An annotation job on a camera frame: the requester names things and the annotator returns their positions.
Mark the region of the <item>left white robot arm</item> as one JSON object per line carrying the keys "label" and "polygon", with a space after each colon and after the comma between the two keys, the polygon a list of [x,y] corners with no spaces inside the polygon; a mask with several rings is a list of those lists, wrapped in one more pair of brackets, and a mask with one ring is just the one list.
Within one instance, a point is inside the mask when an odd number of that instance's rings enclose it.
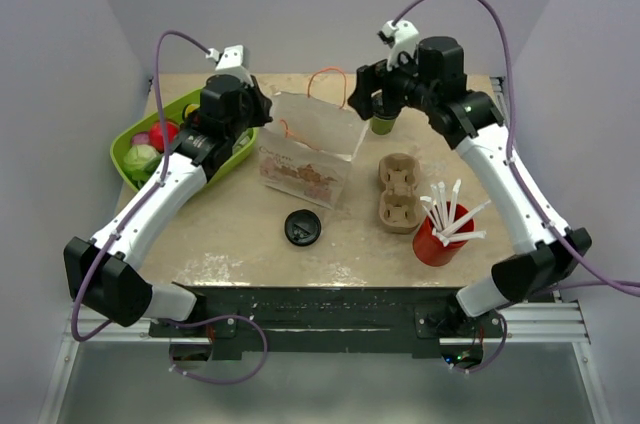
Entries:
{"label": "left white robot arm", "polygon": [[231,159],[241,135],[271,122],[270,108],[255,77],[220,74],[206,81],[170,155],[134,198],[90,239],[74,237],[66,244],[63,260],[76,307],[123,327],[151,318],[171,320],[185,336],[205,329],[207,312],[196,305],[194,292],[153,285],[138,269],[177,211]]}

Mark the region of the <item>black plastic cup lid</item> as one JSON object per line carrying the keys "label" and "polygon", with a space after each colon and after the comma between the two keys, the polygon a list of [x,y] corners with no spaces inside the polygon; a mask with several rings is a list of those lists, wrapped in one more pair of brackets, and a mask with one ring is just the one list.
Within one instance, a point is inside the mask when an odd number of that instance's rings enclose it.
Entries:
{"label": "black plastic cup lid", "polygon": [[385,109],[381,93],[377,93],[372,96],[372,111],[373,115],[379,118],[384,115]]}

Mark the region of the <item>green paper coffee cup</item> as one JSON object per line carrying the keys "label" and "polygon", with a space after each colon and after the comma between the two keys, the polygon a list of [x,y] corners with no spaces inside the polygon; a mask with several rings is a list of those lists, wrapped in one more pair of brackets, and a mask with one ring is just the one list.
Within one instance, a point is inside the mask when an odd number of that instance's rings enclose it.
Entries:
{"label": "green paper coffee cup", "polygon": [[370,120],[370,130],[378,136],[384,136],[392,132],[397,117],[393,116],[376,116]]}

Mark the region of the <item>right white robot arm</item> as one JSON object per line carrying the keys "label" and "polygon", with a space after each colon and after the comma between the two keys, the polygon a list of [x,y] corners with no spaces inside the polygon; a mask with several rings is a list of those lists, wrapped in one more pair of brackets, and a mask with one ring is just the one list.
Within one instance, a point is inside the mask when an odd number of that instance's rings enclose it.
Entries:
{"label": "right white robot arm", "polygon": [[507,227],[513,256],[452,298],[445,313],[452,334],[469,336],[481,315],[564,280],[591,247],[587,230],[561,218],[508,151],[504,119],[488,94],[468,89],[455,39],[426,38],[413,52],[402,51],[397,65],[381,60],[359,67],[348,104],[364,120],[395,118],[405,107],[423,112],[474,172]]}

